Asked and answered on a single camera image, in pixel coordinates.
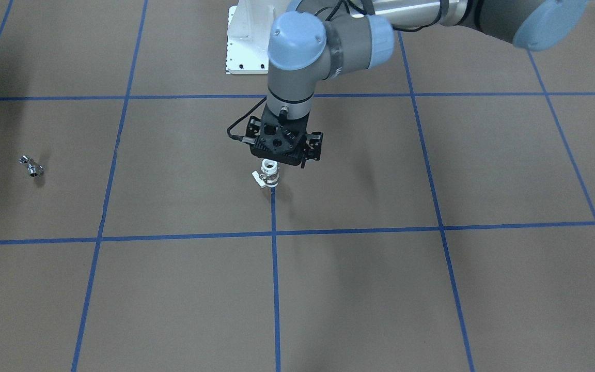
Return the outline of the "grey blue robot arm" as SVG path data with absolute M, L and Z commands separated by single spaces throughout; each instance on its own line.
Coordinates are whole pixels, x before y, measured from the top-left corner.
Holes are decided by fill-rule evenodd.
M 292 1 L 269 30 L 268 93 L 243 142 L 286 165 L 319 160 L 322 132 L 307 132 L 318 82 L 390 59 L 395 32 L 463 26 L 518 49 L 550 49 L 580 21 L 586 1 Z

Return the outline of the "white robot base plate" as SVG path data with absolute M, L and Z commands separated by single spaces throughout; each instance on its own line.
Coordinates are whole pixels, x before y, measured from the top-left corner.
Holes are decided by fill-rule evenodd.
M 225 72 L 267 74 L 271 26 L 290 1 L 237 1 L 228 10 Z

